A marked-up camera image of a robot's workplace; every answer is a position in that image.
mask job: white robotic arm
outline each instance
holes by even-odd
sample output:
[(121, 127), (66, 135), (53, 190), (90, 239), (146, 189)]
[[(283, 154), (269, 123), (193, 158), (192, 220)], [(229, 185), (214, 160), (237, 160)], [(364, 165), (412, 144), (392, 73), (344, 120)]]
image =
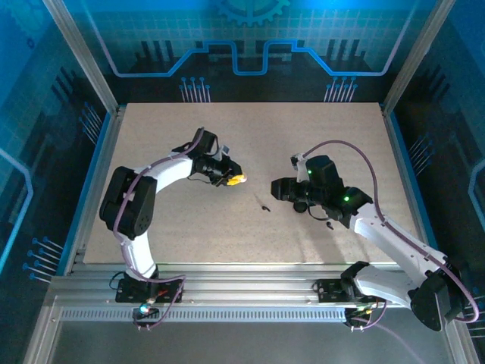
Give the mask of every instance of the white robotic arm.
[(113, 173), (99, 213), (109, 230), (114, 230), (116, 217), (134, 178), (148, 169), (133, 190), (118, 225), (118, 233), (123, 239), (124, 258), (129, 267), (125, 273), (133, 280), (140, 281), (140, 275), (144, 279), (158, 276), (148, 238), (155, 195), (158, 192), (176, 180), (187, 178), (194, 173), (205, 175), (209, 178), (210, 184), (216, 187), (233, 186), (246, 181), (241, 167), (230, 159), (229, 148), (219, 146), (215, 134), (198, 130), (196, 137), (199, 133), (203, 133), (199, 143), (186, 155), (173, 158), (185, 150), (188, 143), (174, 149), (164, 163), (134, 170), (119, 167)]
[(342, 290), (349, 297), (379, 297), (397, 303), (411, 309), (435, 331), (442, 330), (462, 312), (466, 302), (463, 290), (443, 270), (453, 269), (457, 275), (461, 272), (449, 264), (444, 253), (382, 215), (377, 203), (360, 189), (344, 187), (328, 156), (306, 159), (303, 155), (294, 155), (291, 160), (297, 176), (272, 182), (271, 194), (276, 199), (293, 202), (293, 208), (299, 213), (321, 206), (328, 220), (339, 221), (374, 243), (406, 273), (400, 275), (356, 262), (342, 274)]
[[(189, 177), (192, 174), (193, 160), (187, 156), (182, 158), (173, 159), (167, 161), (161, 165), (158, 165), (151, 169), (146, 177), (152, 177), (157, 180), (156, 193), (163, 190), (169, 184), (172, 184), (176, 180), (181, 180)], [(135, 169), (135, 173), (138, 174), (146, 167)], [(128, 237), (121, 234), (126, 244), (126, 250), (128, 252), (128, 259), (131, 261), (133, 268), (139, 272), (145, 278), (151, 278), (155, 273), (157, 265), (152, 258), (152, 251), (150, 250), (148, 231), (135, 237), (134, 240), (130, 240)], [(134, 278), (139, 279), (133, 270), (128, 268), (127, 274)]]

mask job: black cable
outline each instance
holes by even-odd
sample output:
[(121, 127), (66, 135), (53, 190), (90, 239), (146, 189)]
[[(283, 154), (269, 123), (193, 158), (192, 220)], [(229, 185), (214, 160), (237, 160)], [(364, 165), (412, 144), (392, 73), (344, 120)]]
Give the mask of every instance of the black cable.
[(117, 277), (118, 275), (121, 275), (121, 274), (123, 274), (123, 273), (124, 273), (124, 271), (119, 271), (117, 274), (115, 274), (113, 277), (111, 277), (111, 280), (109, 281), (109, 284), (108, 284), (108, 285), (109, 285), (109, 287), (110, 287), (112, 290), (117, 290), (117, 288), (116, 288), (116, 287), (111, 286), (111, 283), (113, 283), (113, 281), (116, 279), (116, 277)]
[(187, 180), (200, 180), (201, 182), (203, 182), (205, 184), (211, 184), (210, 182), (208, 182), (206, 180), (201, 180), (200, 178), (190, 178), (190, 177), (187, 177)]
[(312, 218), (314, 218), (315, 220), (319, 220), (319, 221), (328, 221), (328, 220), (330, 220), (330, 218), (329, 218), (328, 216), (327, 216), (326, 218), (316, 218), (316, 217), (314, 217), (314, 216), (311, 214), (311, 211), (310, 211), (310, 205), (308, 205), (307, 210), (308, 210), (308, 214), (309, 214), (309, 215), (310, 215)]

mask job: vertical metal post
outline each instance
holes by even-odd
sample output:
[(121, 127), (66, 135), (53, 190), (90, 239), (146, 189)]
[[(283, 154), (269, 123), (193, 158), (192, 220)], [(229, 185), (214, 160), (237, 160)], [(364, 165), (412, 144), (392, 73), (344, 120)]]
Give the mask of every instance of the vertical metal post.
[(431, 43), (437, 36), (441, 29), (441, 26), (448, 17), (456, 0), (438, 0), (430, 16), (426, 20), (415, 44), (412, 46), (408, 57), (406, 58), (404, 65), (399, 71), (396, 79), (386, 99), (384, 100), (383, 113), (389, 115), (393, 112), (399, 99), (401, 99), (406, 87), (408, 86), (411, 78), (414, 76), (419, 64), (423, 60), (427, 51), (429, 50)]
[(93, 89), (98, 94), (103, 105), (111, 115), (116, 114), (117, 102), (111, 92), (108, 83), (106, 82), (101, 70), (91, 51), (89, 50), (86, 42), (84, 41), (81, 32), (77, 28), (74, 19), (71, 17), (66, 5), (62, 0), (43, 0), (44, 5), (47, 7), (49, 13), (51, 13), (54, 22), (57, 24), (64, 39), (76, 57), (78, 63), (86, 74)]

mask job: table surface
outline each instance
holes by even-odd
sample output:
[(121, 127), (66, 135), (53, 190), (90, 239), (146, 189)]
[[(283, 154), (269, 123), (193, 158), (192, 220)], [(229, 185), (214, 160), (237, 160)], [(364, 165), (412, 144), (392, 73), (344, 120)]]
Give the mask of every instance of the table surface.
[[(201, 126), (230, 147), (231, 158), (248, 180), (235, 187), (179, 180), (163, 189), (149, 229), (156, 262), (391, 262), (341, 224), (334, 222), (331, 230), (270, 194), (271, 181), (296, 176), (291, 155), (323, 140), (346, 140), (364, 151), (377, 173), (381, 208), (416, 234), (377, 103), (129, 104), (105, 189), (116, 167), (138, 168), (165, 157), (191, 141)], [(358, 153), (332, 145), (313, 155), (318, 154), (330, 156), (345, 185), (372, 196), (371, 174)], [(262, 210), (261, 204), (271, 212)], [(324, 216), (316, 207), (312, 212)], [(117, 241), (98, 216), (84, 260), (123, 261)]]

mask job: wire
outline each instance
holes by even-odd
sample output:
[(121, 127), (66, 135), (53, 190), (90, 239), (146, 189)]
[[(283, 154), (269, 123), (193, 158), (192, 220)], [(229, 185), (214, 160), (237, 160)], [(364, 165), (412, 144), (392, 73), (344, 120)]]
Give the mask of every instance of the wire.
[(113, 281), (116, 279), (116, 277), (117, 277), (118, 275), (122, 275), (123, 273), (124, 273), (124, 271), (119, 271), (117, 274), (115, 274), (115, 275), (114, 275), (113, 277), (111, 277), (111, 279), (109, 280), (109, 284), (108, 284), (108, 285), (109, 285), (109, 287), (110, 287), (112, 290), (117, 290), (117, 288), (116, 288), (116, 287), (111, 286), (111, 283), (113, 283)]
[[(379, 308), (379, 298), (378, 298), (378, 297), (376, 297), (376, 308), (375, 308), (375, 309), (378, 309), (378, 308)], [(372, 313), (374, 312), (374, 310), (375, 310), (375, 309), (370, 309), (370, 312), (369, 312), (369, 313), (367, 313), (367, 312), (369, 311), (368, 309), (367, 309), (367, 310), (364, 310), (364, 311), (360, 312), (360, 313), (357, 315), (357, 317), (362, 317), (362, 316), (364, 316), (364, 315), (369, 315), (369, 319), (368, 319), (368, 321), (369, 321), (369, 322), (371, 322), (371, 321), (372, 321)]]
[[(365, 318), (354, 317), (353, 319), (356, 320), (356, 321), (365, 322), (367, 324), (369, 323), (369, 321), (366, 320)], [(397, 341), (400, 342), (401, 345), (403, 345), (403, 347), (416, 359), (417, 362), (419, 362), (420, 364), (426, 364), (424, 362), (424, 360), (396, 332), (394, 332), (390, 328), (387, 328), (386, 326), (383, 326), (381, 324), (375, 323), (375, 326), (376, 326), (376, 328), (379, 328), (380, 330), (385, 331), (387, 334), (389, 334), (389, 335), (393, 336), (395, 339), (397, 339)]]
[(123, 254), (123, 259), (125, 261), (125, 263), (127, 264), (128, 268), (131, 269), (131, 271), (134, 273), (134, 275), (136, 275), (138, 278), (140, 278), (142, 281), (145, 281), (145, 282), (149, 282), (149, 283), (170, 283), (170, 282), (173, 282), (173, 281), (178, 281), (178, 280), (182, 280), (182, 283), (180, 284), (177, 292), (174, 294), (174, 298), (172, 299), (172, 302), (171, 304), (169, 305), (169, 307), (167, 308), (167, 311), (165, 311), (165, 313), (163, 314), (163, 316), (153, 325), (150, 325), (150, 326), (147, 326), (146, 329), (150, 329), (150, 328), (154, 328), (158, 325), (160, 325), (164, 318), (167, 316), (168, 312), (170, 311), (172, 305), (175, 303), (175, 301), (177, 300), (178, 296), (180, 295), (180, 293), (182, 292), (182, 289), (183, 289), (183, 286), (185, 284), (185, 281), (186, 281), (186, 276), (185, 275), (178, 275), (176, 277), (172, 277), (172, 278), (168, 278), (168, 279), (153, 279), (153, 278), (147, 278), (147, 277), (144, 277), (140, 272), (138, 272), (135, 267), (134, 267), (134, 264), (133, 262), (131, 261), (131, 259), (129, 258), (129, 254), (127, 252), (127, 245), (125, 244), (124, 242), (124, 238), (120, 235), (119, 231), (118, 231), (118, 227), (120, 225), (120, 221), (121, 221), (121, 216), (123, 216), (123, 213), (124, 213), (124, 210), (125, 208), (127, 207), (127, 203), (128, 201), (130, 200), (130, 196), (131, 194), (133, 193), (133, 191), (135, 190), (135, 186), (138, 184), (139, 180), (146, 174), (148, 173), (152, 168), (156, 167), (157, 165), (160, 165), (162, 163), (165, 163), (165, 162), (168, 162), (168, 161), (171, 161), (173, 159), (178, 159), (178, 158), (182, 158), (184, 157), (187, 153), (191, 152), (199, 143), (200, 143), (200, 140), (202, 139), (202, 135), (204, 133), (204, 128), (201, 127), (199, 129), (199, 135), (197, 136), (196, 138), (196, 141), (194, 143), (192, 143), (187, 149), (185, 149), (184, 151), (176, 154), (176, 155), (173, 155), (173, 156), (169, 156), (169, 157), (165, 157), (165, 158), (162, 158), (162, 159), (159, 159), (157, 160), (156, 162), (154, 162), (153, 164), (149, 165), (148, 167), (146, 167), (143, 171), (141, 171), (136, 177), (135, 179), (133, 180), (133, 182), (131, 183), (130, 187), (128, 187), (128, 191), (123, 199), (123, 202), (121, 203), (121, 207), (120, 207), (120, 210), (118, 211), (118, 214), (114, 220), (114, 226), (113, 226), (113, 235), (114, 237), (116, 237), (116, 239), (120, 242), (120, 245), (121, 245), (121, 252)]
[(314, 218), (315, 220), (319, 220), (319, 221), (328, 221), (328, 220), (330, 220), (330, 218), (329, 218), (328, 216), (327, 216), (326, 218), (316, 218), (316, 217), (314, 217), (314, 216), (311, 214), (311, 211), (310, 211), (310, 205), (308, 205), (307, 210), (308, 210), (308, 214), (309, 214), (309, 215), (310, 215), (312, 218)]
[(382, 311), (380, 312), (380, 315), (376, 318), (376, 321), (371, 322), (371, 320), (369, 319), (369, 321), (367, 321), (366, 326), (364, 326), (362, 330), (367, 330), (368, 328), (371, 328), (377, 325), (377, 323), (384, 317), (384, 313), (386, 312), (386, 309), (387, 309), (387, 301), (384, 301), (384, 306), (382, 307)]
[(480, 316), (480, 310), (478, 309), (478, 305), (475, 302), (473, 296), (471, 293), (467, 290), (465, 285), (459, 280), (456, 275), (450, 271), (442, 262), (440, 262), (438, 259), (436, 259), (434, 256), (431, 256), (428, 254), (428, 252), (424, 249), (422, 249), (419, 245), (415, 244), (413, 241), (408, 239), (405, 235), (401, 234), (397, 229), (395, 229), (383, 216), (382, 211), (380, 210), (379, 206), (379, 199), (378, 199), (378, 194), (377, 194), (377, 177), (376, 177), (376, 172), (374, 170), (374, 167), (372, 167), (371, 161), (369, 158), (362, 152), (357, 146), (354, 146), (353, 144), (346, 142), (344, 140), (327, 140), (326, 142), (322, 142), (320, 144), (317, 144), (310, 150), (308, 150), (305, 154), (303, 154), (303, 158), (306, 158), (307, 155), (310, 153), (314, 152), (316, 149), (320, 148), (321, 146), (325, 146), (327, 144), (343, 144), (344, 146), (348, 146), (352, 149), (354, 149), (358, 154), (361, 155), (361, 157), (365, 160), (367, 163), (367, 166), (369, 167), (369, 170), (371, 171), (372, 175), (372, 181), (374, 183), (374, 204), (376, 207), (377, 215), (379, 216), (379, 219), (382, 221), (382, 223), (389, 229), (391, 230), (397, 237), (399, 237), (401, 240), (403, 240), (405, 243), (407, 243), (410, 247), (414, 248), (418, 253), (420, 253), (422, 256), (426, 257), (429, 259), (431, 262), (436, 264), (438, 267), (441, 268), (442, 271), (444, 271), (450, 278), (451, 280), (457, 285), (457, 287), (463, 292), (467, 300), (470, 302), (471, 307), (473, 308), (474, 311), (474, 316), (473, 318), (467, 320), (466, 318), (461, 318), (461, 317), (455, 317), (455, 320), (465, 322), (467, 324), (470, 324), (472, 322), (475, 322), (478, 320)]
[(190, 177), (187, 177), (187, 180), (199, 180), (199, 181), (201, 181), (204, 184), (211, 184), (210, 182), (207, 182), (206, 180), (201, 180), (200, 178), (190, 178)]

